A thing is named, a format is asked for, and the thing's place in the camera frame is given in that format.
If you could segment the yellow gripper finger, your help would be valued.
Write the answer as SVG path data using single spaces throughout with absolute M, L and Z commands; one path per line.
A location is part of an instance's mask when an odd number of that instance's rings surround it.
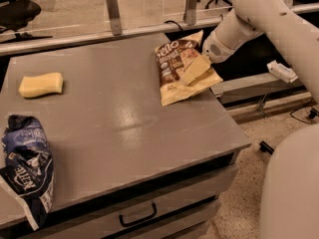
M 210 59 L 206 55 L 188 58 L 187 65 L 180 77 L 180 82 L 188 86 L 210 68 Z

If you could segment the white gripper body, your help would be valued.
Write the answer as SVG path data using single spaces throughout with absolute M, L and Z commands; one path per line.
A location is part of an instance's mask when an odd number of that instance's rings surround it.
M 225 62 L 234 54 L 234 50 L 226 47 L 217 37 L 215 31 L 204 40 L 202 45 L 202 52 L 210 58 L 210 60 L 219 64 Z

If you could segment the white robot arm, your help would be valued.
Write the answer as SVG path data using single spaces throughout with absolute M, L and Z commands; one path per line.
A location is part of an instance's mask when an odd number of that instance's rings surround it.
M 292 0 L 232 0 L 232 9 L 204 41 L 215 63 L 263 34 L 287 63 L 267 74 L 277 91 L 306 88 L 319 103 L 319 29 L 291 10 Z M 287 135 L 265 172 L 259 239 L 319 239 L 319 124 Z

